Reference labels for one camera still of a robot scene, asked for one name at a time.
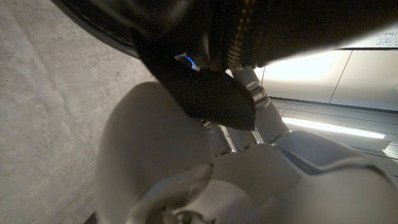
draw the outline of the concrete wall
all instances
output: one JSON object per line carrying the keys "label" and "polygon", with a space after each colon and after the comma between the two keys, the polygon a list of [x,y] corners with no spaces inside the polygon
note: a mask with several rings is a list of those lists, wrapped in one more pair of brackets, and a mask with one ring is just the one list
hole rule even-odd
{"label": "concrete wall", "polygon": [[0,223],[83,223],[104,123],[153,79],[49,0],[0,1]]}

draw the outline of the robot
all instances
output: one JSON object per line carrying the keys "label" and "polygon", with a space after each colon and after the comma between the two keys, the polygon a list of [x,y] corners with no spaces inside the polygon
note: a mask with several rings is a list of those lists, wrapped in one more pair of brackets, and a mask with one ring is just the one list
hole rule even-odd
{"label": "robot", "polygon": [[[101,223],[398,223],[393,178],[342,144],[291,132],[252,69],[394,21],[398,2],[53,2],[160,81],[134,87],[108,119]],[[383,14],[361,20],[373,12]]]}

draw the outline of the fluorescent light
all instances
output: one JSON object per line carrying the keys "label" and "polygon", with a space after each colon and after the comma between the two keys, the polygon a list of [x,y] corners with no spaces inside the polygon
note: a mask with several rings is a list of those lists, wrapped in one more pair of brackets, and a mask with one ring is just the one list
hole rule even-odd
{"label": "fluorescent light", "polygon": [[383,139],[385,137],[385,135],[383,135],[383,134],[373,133],[370,131],[362,131],[362,130],[358,130],[358,129],[346,128],[346,127],[342,127],[342,126],[326,124],[326,123],[321,123],[321,122],[316,122],[316,121],[307,121],[304,119],[282,118],[282,120],[286,124],[294,124],[294,125],[298,125],[298,126],[319,129],[319,130],[324,130],[324,131],[333,131],[333,132],[337,132],[337,133],[354,134],[357,136],[364,136],[364,137],[378,138],[378,139]]}

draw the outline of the silver metal part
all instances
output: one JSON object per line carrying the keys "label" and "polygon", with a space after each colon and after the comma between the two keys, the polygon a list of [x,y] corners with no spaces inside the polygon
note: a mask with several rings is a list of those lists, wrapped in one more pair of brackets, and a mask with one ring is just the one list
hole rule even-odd
{"label": "silver metal part", "polygon": [[257,87],[256,89],[252,90],[251,95],[253,96],[254,104],[256,105],[256,108],[265,106],[267,104],[270,105],[271,101],[269,97],[266,94],[266,90],[264,87],[260,86]]}

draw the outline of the white panel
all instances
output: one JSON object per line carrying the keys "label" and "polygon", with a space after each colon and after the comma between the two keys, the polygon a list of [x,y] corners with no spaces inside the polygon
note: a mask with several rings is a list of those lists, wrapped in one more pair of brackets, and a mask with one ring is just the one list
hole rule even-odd
{"label": "white panel", "polygon": [[336,50],[272,63],[265,67],[262,85],[269,96],[329,103],[350,53]]}
{"label": "white panel", "polygon": [[342,47],[352,48],[393,48],[398,47],[398,23],[371,32],[368,35],[362,36],[362,38],[355,40]]}
{"label": "white panel", "polygon": [[398,111],[398,51],[354,51],[331,103]]}

